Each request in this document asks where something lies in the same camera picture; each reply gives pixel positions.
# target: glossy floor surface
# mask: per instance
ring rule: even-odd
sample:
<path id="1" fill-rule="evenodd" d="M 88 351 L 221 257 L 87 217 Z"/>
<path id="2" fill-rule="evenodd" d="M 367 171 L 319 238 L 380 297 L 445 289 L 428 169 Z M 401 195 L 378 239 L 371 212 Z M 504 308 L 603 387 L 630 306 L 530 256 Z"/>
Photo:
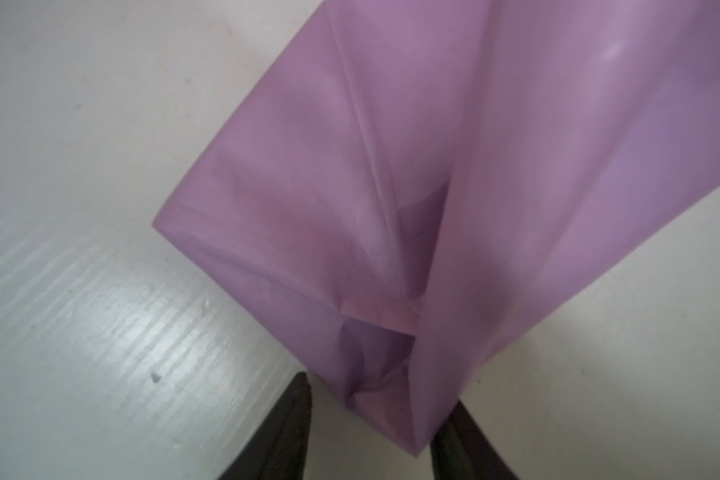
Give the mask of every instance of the glossy floor surface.
<path id="1" fill-rule="evenodd" d="M 0 1 L 0 480 L 213 480 L 299 370 L 150 222 L 316 5 Z M 315 396 L 308 480 L 431 477 Z M 526 480 L 720 478 L 720 189 L 463 399 Z"/>

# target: white floor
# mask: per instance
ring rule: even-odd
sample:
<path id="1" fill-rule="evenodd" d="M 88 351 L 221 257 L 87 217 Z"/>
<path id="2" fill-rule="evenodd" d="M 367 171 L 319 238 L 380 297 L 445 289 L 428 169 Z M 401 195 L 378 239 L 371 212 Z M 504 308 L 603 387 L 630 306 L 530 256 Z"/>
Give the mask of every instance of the white floor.
<path id="1" fill-rule="evenodd" d="M 150 222 L 316 5 L 0 0 L 0 480 L 213 480 L 299 370 Z M 464 402 L 525 480 L 720 478 L 720 189 Z M 432 476 L 315 404 L 307 480 Z"/>

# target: white tiled floor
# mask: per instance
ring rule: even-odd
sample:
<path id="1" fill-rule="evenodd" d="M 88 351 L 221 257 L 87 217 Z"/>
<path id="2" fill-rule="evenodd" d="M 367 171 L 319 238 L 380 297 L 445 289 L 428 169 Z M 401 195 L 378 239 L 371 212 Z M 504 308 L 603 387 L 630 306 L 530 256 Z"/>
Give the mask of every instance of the white tiled floor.
<path id="1" fill-rule="evenodd" d="M 212 480 L 299 369 L 150 221 L 316 4 L 0 1 L 0 480 Z M 464 401 L 527 480 L 720 478 L 720 190 Z M 307 479 L 431 477 L 315 404 Z"/>

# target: purple plastic bag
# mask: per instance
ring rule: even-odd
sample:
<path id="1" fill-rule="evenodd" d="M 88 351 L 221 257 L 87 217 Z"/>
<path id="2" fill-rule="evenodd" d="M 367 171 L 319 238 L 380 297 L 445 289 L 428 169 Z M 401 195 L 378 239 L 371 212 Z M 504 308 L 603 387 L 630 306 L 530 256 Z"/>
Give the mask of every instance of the purple plastic bag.
<path id="1" fill-rule="evenodd" d="M 720 1 L 327 0 L 155 227 L 416 454 L 720 185 Z"/>

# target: plastic bag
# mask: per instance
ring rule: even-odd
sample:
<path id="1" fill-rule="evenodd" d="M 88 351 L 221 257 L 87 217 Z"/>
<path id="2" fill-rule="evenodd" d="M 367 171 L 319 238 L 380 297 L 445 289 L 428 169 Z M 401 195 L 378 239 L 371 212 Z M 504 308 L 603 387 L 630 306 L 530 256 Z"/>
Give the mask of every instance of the plastic bag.
<path id="1" fill-rule="evenodd" d="M 411 453 L 720 185 L 720 1 L 328 0 L 155 227 Z"/>

